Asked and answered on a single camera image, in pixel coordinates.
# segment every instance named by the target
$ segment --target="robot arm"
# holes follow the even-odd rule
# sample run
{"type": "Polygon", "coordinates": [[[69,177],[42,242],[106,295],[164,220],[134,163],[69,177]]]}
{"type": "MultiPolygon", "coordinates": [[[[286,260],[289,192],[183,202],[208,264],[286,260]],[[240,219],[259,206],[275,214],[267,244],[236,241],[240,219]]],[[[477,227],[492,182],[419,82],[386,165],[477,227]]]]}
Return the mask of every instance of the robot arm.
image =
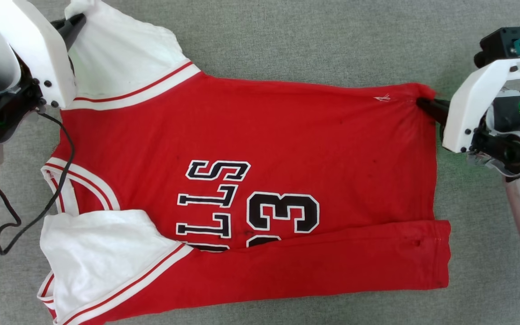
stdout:
{"type": "Polygon", "coordinates": [[[442,146],[497,169],[520,235],[520,91],[504,88],[520,79],[520,27],[501,28],[481,41],[473,72],[450,102],[420,98],[417,104],[441,124],[442,146]]]}
{"type": "Polygon", "coordinates": [[[50,23],[26,0],[0,0],[0,146],[29,113],[75,98],[68,49],[84,24],[83,14],[50,23]]]}

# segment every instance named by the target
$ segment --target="red basketball jersey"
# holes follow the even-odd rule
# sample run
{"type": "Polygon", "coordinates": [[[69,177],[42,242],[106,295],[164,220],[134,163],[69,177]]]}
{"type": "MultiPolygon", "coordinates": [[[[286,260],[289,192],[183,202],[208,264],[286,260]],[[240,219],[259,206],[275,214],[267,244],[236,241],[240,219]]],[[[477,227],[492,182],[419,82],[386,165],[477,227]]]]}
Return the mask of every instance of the red basketball jersey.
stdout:
{"type": "MultiPolygon", "coordinates": [[[[113,16],[130,19],[101,4],[88,24],[113,16]]],[[[154,61],[141,80],[86,57],[102,46],[94,24],[70,53],[81,96],[61,117],[76,154],[42,232],[54,275],[39,296],[56,322],[448,284],[435,125],[415,105],[433,91],[215,78],[181,50],[153,59],[147,45],[177,47],[153,37],[171,32],[128,23],[154,61]]],[[[111,52],[130,46],[119,40],[111,52]]],[[[52,187],[69,156],[62,134],[43,167],[52,187]]]]}

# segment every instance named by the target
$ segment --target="white fabric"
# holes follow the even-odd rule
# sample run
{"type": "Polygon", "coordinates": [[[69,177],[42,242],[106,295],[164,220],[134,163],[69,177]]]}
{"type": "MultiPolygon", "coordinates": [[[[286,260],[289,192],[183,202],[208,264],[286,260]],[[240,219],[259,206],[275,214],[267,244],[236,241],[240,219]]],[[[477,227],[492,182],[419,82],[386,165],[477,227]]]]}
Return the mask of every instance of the white fabric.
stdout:
{"type": "Polygon", "coordinates": [[[192,64],[190,60],[180,61],[180,63],[171,68],[168,72],[164,72],[165,77],[161,81],[152,84],[150,87],[143,88],[142,91],[136,92],[133,95],[123,98],[116,98],[110,101],[92,102],[85,99],[76,99],[72,102],[70,107],[66,109],[93,109],[95,111],[105,111],[108,109],[118,109],[122,107],[130,107],[156,97],[163,92],[179,85],[188,80],[195,74],[200,72],[200,69],[192,64]]]}
{"type": "Polygon", "coordinates": [[[56,305],[53,301],[53,290],[55,286],[53,272],[49,272],[45,280],[43,281],[39,291],[37,292],[37,298],[46,305],[47,308],[56,310],[56,305]]]}
{"type": "Polygon", "coordinates": [[[149,286],[174,263],[183,259],[193,251],[193,248],[187,245],[178,245],[176,247],[177,249],[174,250],[175,253],[165,255],[165,257],[153,262],[143,273],[138,274],[133,279],[122,284],[103,299],[94,301],[91,304],[87,304],[74,310],[68,316],[64,317],[64,319],[56,319],[54,324],[78,325],[87,320],[93,319],[110,309],[115,308],[129,298],[132,298],[132,296],[142,291],[143,288],[149,286]]]}
{"type": "Polygon", "coordinates": [[[161,79],[186,60],[174,33],[143,23],[100,0],[72,0],[65,16],[87,22],[70,49],[78,97],[106,99],[161,79]]]}
{"type": "Polygon", "coordinates": [[[55,275],[58,319],[110,294],[180,245],[160,235],[141,210],[45,217],[40,246],[55,275]]]}

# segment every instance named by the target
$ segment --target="black cable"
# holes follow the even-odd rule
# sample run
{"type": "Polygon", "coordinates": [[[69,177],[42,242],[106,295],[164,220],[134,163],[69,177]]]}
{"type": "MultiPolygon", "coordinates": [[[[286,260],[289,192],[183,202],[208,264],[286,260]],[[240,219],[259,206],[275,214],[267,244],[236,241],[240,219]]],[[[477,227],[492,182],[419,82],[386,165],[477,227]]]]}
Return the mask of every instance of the black cable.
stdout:
{"type": "MultiPolygon", "coordinates": [[[[65,179],[68,176],[68,170],[70,170],[70,166],[72,164],[72,161],[74,160],[74,156],[75,156],[75,153],[76,153],[74,142],[72,141],[72,138],[70,138],[70,135],[68,134],[68,130],[65,129],[64,124],[62,124],[57,119],[54,119],[53,117],[51,117],[51,116],[49,116],[49,115],[47,115],[45,113],[39,113],[39,115],[41,115],[42,117],[45,117],[46,119],[48,119],[48,120],[50,120],[50,121],[52,121],[54,123],[57,123],[60,126],[61,130],[65,134],[65,137],[68,139],[68,142],[70,143],[70,147],[72,149],[72,152],[70,154],[70,159],[68,160],[68,162],[66,163],[66,165],[64,167],[64,170],[61,172],[60,181],[59,181],[59,183],[57,185],[56,192],[51,197],[51,200],[49,200],[49,202],[47,203],[47,205],[45,206],[45,208],[43,209],[41,214],[39,214],[39,216],[37,216],[37,218],[35,218],[33,221],[31,221],[29,224],[27,224],[27,226],[23,227],[23,229],[21,229],[13,237],[13,239],[11,240],[11,242],[9,242],[9,245],[5,249],[1,249],[1,242],[0,242],[0,255],[6,255],[7,253],[9,253],[9,251],[12,249],[13,245],[15,245],[15,243],[21,237],[21,235],[23,235],[23,233],[25,231],[27,231],[27,229],[31,228],[31,226],[33,226],[34,224],[39,222],[39,220],[41,220],[43,217],[45,217],[46,213],[49,211],[51,206],[54,204],[54,202],[60,196],[61,189],[62,189],[62,187],[64,187],[65,179]]],[[[17,212],[15,212],[15,210],[13,209],[11,204],[9,203],[8,198],[1,191],[1,189],[0,189],[0,196],[1,196],[2,200],[4,200],[4,204],[5,204],[6,208],[8,208],[9,213],[11,213],[11,215],[13,216],[13,218],[16,221],[15,223],[6,223],[6,224],[0,226],[0,236],[1,236],[1,232],[4,229],[6,229],[7,227],[19,227],[19,226],[21,226],[21,218],[19,218],[19,216],[17,215],[17,212]]]]}

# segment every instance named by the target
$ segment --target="black letter with white outline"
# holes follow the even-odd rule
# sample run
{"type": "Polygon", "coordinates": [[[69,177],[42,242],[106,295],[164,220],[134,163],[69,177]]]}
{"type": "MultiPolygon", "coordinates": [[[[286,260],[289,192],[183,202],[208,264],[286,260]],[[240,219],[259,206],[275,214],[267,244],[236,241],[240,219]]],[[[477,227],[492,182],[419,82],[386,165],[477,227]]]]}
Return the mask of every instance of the black letter with white outline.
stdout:
{"type": "Polygon", "coordinates": [[[198,197],[190,194],[178,194],[178,205],[188,204],[213,204],[221,208],[229,208],[234,200],[238,185],[220,185],[218,192],[223,192],[223,197],[198,197]]]}
{"type": "Polygon", "coordinates": [[[262,245],[263,243],[280,241],[280,236],[275,235],[255,235],[246,241],[246,247],[262,245]]]}
{"type": "Polygon", "coordinates": [[[265,206],[272,208],[276,220],[290,220],[290,209],[301,209],[302,217],[294,220],[296,233],[309,233],[320,222],[320,204],[311,195],[254,192],[248,197],[246,213],[252,229],[270,230],[270,217],[262,213],[265,206]]]}
{"type": "Polygon", "coordinates": [[[210,251],[210,253],[221,253],[223,251],[227,251],[230,249],[228,245],[219,245],[219,244],[206,244],[206,243],[189,243],[183,242],[191,247],[200,249],[200,251],[210,251]]]}
{"type": "Polygon", "coordinates": [[[200,172],[201,169],[208,167],[208,160],[192,160],[186,172],[188,179],[201,179],[203,181],[213,181],[222,173],[222,169],[236,169],[235,172],[226,173],[224,181],[242,181],[250,169],[250,164],[246,161],[218,160],[210,167],[210,172],[200,172]]]}
{"type": "Polygon", "coordinates": [[[219,227],[191,226],[187,223],[176,223],[176,235],[208,234],[218,235],[220,238],[231,238],[232,227],[230,214],[212,214],[214,221],[220,222],[219,227]]]}

